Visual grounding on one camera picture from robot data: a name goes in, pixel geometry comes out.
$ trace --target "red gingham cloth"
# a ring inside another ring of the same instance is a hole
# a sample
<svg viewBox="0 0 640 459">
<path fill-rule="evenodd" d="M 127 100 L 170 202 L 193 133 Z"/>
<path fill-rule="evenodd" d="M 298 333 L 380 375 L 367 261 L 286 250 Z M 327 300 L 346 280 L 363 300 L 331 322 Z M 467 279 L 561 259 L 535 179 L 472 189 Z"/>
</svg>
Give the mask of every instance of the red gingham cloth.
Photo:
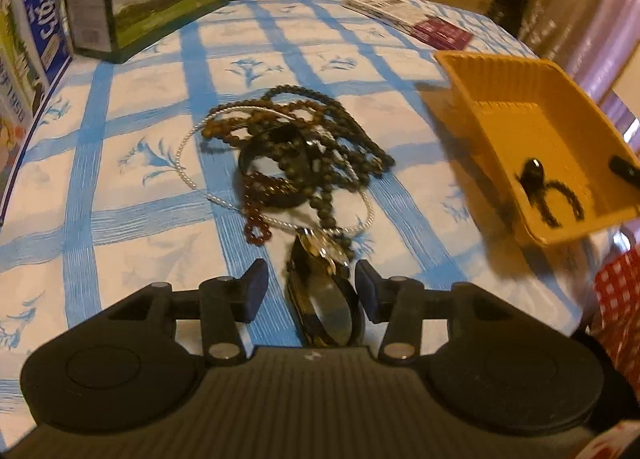
<svg viewBox="0 0 640 459">
<path fill-rule="evenodd" d="M 640 245 L 607 264 L 594 288 L 600 315 L 593 336 L 640 399 Z"/>
</svg>

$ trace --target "brown bead necklace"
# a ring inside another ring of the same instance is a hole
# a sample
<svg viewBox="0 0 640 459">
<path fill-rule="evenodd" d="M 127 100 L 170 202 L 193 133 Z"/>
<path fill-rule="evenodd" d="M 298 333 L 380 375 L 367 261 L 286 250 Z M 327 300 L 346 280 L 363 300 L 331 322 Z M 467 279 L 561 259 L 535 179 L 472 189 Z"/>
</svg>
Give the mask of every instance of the brown bead necklace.
<svg viewBox="0 0 640 459">
<path fill-rule="evenodd" d="M 273 102 L 281 94 L 306 100 Z M 258 111 L 247 118 L 216 116 L 225 110 L 250 107 Z M 297 112 L 306 112 L 310 119 Z M 271 238 L 263 208 L 292 208 L 308 201 L 318 213 L 322 229 L 331 232 L 332 239 L 353 259 L 351 238 L 347 230 L 337 227 L 333 215 L 332 192 L 337 188 L 362 191 L 370 176 L 381 178 L 395 161 L 370 139 L 340 102 L 313 90 L 286 85 L 270 89 L 261 99 L 220 105 L 210 110 L 209 116 L 213 117 L 202 126 L 202 137 L 220 139 L 241 151 L 241 212 L 246 219 L 247 242 L 263 245 Z M 246 129 L 249 136 L 238 136 L 239 129 Z M 277 162 L 284 177 L 266 176 L 250 168 L 255 158 Z"/>
</svg>

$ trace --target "table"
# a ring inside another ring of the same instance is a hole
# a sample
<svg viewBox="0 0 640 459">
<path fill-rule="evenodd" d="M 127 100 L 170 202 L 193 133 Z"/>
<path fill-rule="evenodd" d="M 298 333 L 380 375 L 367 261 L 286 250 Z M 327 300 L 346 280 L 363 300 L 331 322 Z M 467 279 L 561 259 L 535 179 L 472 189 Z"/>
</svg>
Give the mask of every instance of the table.
<svg viewBox="0 0 640 459">
<path fill-rule="evenodd" d="M 470 51 L 533 56 L 485 17 L 412 2 L 474 33 Z M 371 184 L 376 222 L 354 241 L 357 258 L 433 289 L 469 280 L 574 330 L 612 233 L 545 251 L 514 242 L 492 183 L 417 90 L 448 85 L 429 46 L 340 0 L 233 2 L 126 64 L 75 60 L 52 96 L 0 232 L 0 447 L 33 424 L 18 384 L 29 352 L 150 282 L 193 289 L 266 259 L 270 288 L 243 341 L 300 344 L 282 294 L 292 237 L 274 231 L 264 248 L 247 245 L 242 217 L 174 170 L 175 149 L 211 107 L 285 83 L 337 97 L 398 162 Z M 183 164 L 234 200 L 236 155 L 200 141 Z M 357 195 L 335 205 L 338 224 L 364 218 Z M 369 324 L 366 343 L 375 348 L 383 330 Z M 191 351 L 198 334 L 197 323 L 178 325 Z M 425 323 L 423 340 L 423 353 L 436 349 L 445 325 Z"/>
</svg>

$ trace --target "blue flower pattern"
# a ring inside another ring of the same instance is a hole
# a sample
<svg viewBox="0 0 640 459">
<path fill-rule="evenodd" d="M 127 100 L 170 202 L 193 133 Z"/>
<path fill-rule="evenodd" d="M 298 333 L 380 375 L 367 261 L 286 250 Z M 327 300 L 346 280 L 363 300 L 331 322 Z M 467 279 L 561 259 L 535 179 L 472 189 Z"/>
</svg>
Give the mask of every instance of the blue flower pattern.
<svg viewBox="0 0 640 459">
<path fill-rule="evenodd" d="M 358 217 L 358 224 L 362 223 L 362 219 L 360 219 L 359 216 Z M 358 233 L 358 235 L 354 236 L 351 239 L 351 249 L 354 251 L 354 253 L 356 254 L 356 260 L 357 259 L 364 259 L 366 258 L 368 255 L 372 255 L 373 251 L 374 251 L 374 247 L 375 247 L 375 241 L 373 240 L 373 238 L 371 237 L 369 232 L 361 232 Z"/>
<path fill-rule="evenodd" d="M 369 28 L 367 31 L 367 40 L 370 40 L 372 38 L 386 38 L 386 35 L 383 35 L 383 33 L 380 33 L 376 28 Z"/>
<path fill-rule="evenodd" d="M 334 55 L 333 57 L 329 57 L 328 59 L 324 57 L 324 55 L 318 55 L 322 60 L 324 60 L 324 65 L 320 68 L 321 71 L 326 71 L 327 69 L 340 69 L 343 71 L 350 71 L 358 65 L 358 61 L 351 57 L 341 57 L 340 55 Z"/>
<path fill-rule="evenodd" d="M 69 100 L 63 99 L 62 96 L 58 96 L 56 100 L 47 107 L 46 112 L 44 113 L 41 124 L 49 125 L 56 120 L 59 120 L 71 109 L 71 102 Z"/>
<path fill-rule="evenodd" d="M 244 85 L 247 89 L 251 87 L 255 80 L 258 80 L 258 78 L 263 77 L 267 73 L 284 71 L 281 65 L 268 65 L 256 60 L 254 57 L 241 58 L 240 60 L 232 62 L 232 65 L 235 65 L 236 68 L 227 69 L 227 71 L 244 77 Z"/>
<path fill-rule="evenodd" d="M 236 12 L 236 8 L 232 6 L 225 6 L 224 8 L 220 8 L 219 10 L 213 12 L 216 15 L 233 15 Z"/>
<path fill-rule="evenodd" d="M 251 27 L 243 28 L 242 26 L 238 26 L 238 24 L 232 24 L 222 28 L 222 34 L 228 35 L 228 36 L 246 35 L 250 31 L 251 31 Z"/>
<path fill-rule="evenodd" d="M 146 138 L 142 138 L 121 160 L 120 172 L 127 166 L 137 165 L 149 167 L 147 172 L 142 178 L 143 186 L 146 186 L 146 182 L 150 179 L 156 178 L 164 172 L 170 172 L 175 170 L 175 156 L 171 154 L 170 149 L 164 145 L 164 140 L 161 138 L 158 142 L 158 150 L 153 150 L 149 147 Z"/>
<path fill-rule="evenodd" d="M 449 185 L 453 189 L 452 193 L 447 195 L 442 205 L 444 211 L 448 213 L 456 223 L 468 221 L 471 214 L 465 205 L 465 198 L 462 190 L 457 185 Z"/>
<path fill-rule="evenodd" d="M 22 303 L 25 308 L 20 314 L 5 315 L 0 317 L 0 349 L 15 349 L 20 344 L 20 337 L 24 328 L 30 324 L 36 316 L 36 302 L 44 294 L 40 293 L 31 300 Z"/>
<path fill-rule="evenodd" d="M 143 49 L 142 51 L 140 51 L 140 53 L 144 53 L 144 54 L 158 54 L 161 53 L 162 51 L 160 51 L 160 48 L 162 46 L 165 45 L 165 39 L 162 38 L 161 40 L 158 40 L 157 42 L 155 42 L 154 44 L 152 44 L 151 46 L 149 46 L 148 48 Z"/>
</svg>

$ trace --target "pink packaging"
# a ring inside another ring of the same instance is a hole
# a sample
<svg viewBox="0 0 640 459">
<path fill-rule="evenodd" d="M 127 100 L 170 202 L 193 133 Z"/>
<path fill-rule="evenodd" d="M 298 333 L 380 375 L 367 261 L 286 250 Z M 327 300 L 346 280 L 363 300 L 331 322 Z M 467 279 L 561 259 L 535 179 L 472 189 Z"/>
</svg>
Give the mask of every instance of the pink packaging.
<svg viewBox="0 0 640 459">
<path fill-rule="evenodd" d="M 413 27 L 412 36 L 436 49 L 461 51 L 473 35 L 438 17 L 427 17 Z"/>
</svg>

